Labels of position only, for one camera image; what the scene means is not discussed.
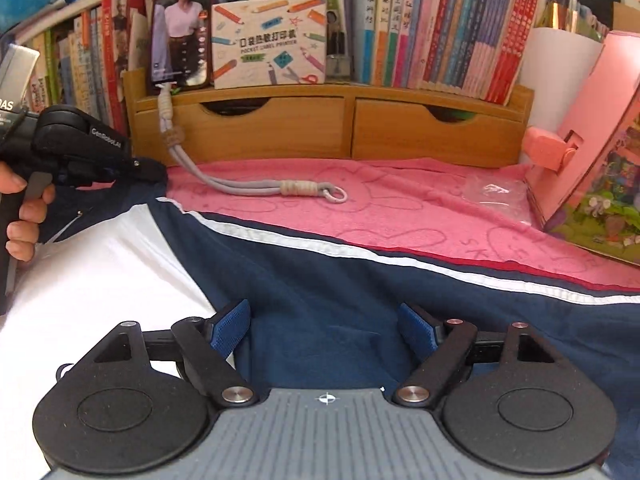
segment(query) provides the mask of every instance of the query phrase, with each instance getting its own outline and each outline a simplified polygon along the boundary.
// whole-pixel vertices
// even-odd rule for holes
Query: round black pad
[[[87,474],[142,472],[200,436],[207,407],[192,386],[151,368],[113,373],[118,364],[72,369],[40,401],[33,434],[50,464]]]
[[[607,449],[616,429],[612,403],[581,372],[523,362],[454,389],[442,420],[469,454],[524,474],[583,468]]]

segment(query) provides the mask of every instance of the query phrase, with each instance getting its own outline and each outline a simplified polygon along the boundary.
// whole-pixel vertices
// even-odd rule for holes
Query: white stripe
[[[460,282],[469,283],[471,285],[485,286],[486,288],[503,290],[505,292],[538,294],[540,296],[546,296],[548,298],[554,298],[556,300],[585,306],[640,303],[640,295],[624,296],[622,294],[616,294],[614,296],[600,298],[597,296],[590,296],[589,294],[567,290],[560,286],[543,285],[541,283],[524,282],[522,280],[506,280],[504,278],[485,276],[484,274],[478,274],[476,272],[462,272],[460,270],[447,269],[446,267],[438,267],[408,256],[381,256],[380,254],[376,254],[361,247],[335,244],[327,240],[291,237],[280,233],[263,231],[229,222],[217,222],[215,220],[206,219],[200,213],[195,211],[185,211],[175,200],[171,200],[166,197],[160,197],[157,200],[159,202],[170,202],[174,204],[182,213],[193,216],[198,222],[212,231],[225,236],[248,240],[259,244],[311,251],[313,253],[323,254],[324,256],[330,256],[332,258],[356,258],[359,260],[369,260],[371,262],[396,267],[414,267],[416,269],[436,272],[437,274],[453,278],[454,280],[459,280]]]

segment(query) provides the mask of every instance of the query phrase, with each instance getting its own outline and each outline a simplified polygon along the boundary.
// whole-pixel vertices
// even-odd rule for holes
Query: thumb
[[[27,187],[27,181],[16,175],[5,162],[0,162],[0,193],[18,193]]]

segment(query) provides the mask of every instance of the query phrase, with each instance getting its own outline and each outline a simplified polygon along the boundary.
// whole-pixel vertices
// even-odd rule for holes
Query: wooden drawer
[[[158,110],[137,112],[133,150],[174,166],[159,135]],[[174,105],[183,127],[183,148],[197,164],[238,158],[347,158],[351,136],[344,135],[344,98],[274,97],[241,116],[223,116],[202,104]]]
[[[477,113],[460,122],[442,122],[425,105],[357,99],[353,158],[429,156],[466,166],[500,168],[518,162],[524,134],[521,121]]]

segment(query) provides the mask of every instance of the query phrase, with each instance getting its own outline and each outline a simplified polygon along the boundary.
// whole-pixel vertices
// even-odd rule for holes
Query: finger
[[[56,186],[49,184],[42,193],[42,199],[47,205],[52,203],[56,199]]]
[[[5,247],[11,256],[22,262],[28,262],[31,260],[35,250],[33,244],[28,242],[17,242],[16,240],[9,240],[5,244]]]
[[[28,242],[34,244],[38,241],[40,229],[38,224],[25,222],[24,220],[11,222],[6,229],[6,235],[9,240],[17,242]]]
[[[27,187],[27,181],[7,166],[0,162],[0,193],[18,193]]]
[[[41,198],[35,198],[34,200],[25,200],[20,206],[20,213],[18,217],[20,220],[26,220],[27,222],[34,222],[41,224],[44,222],[47,216],[47,205]]]

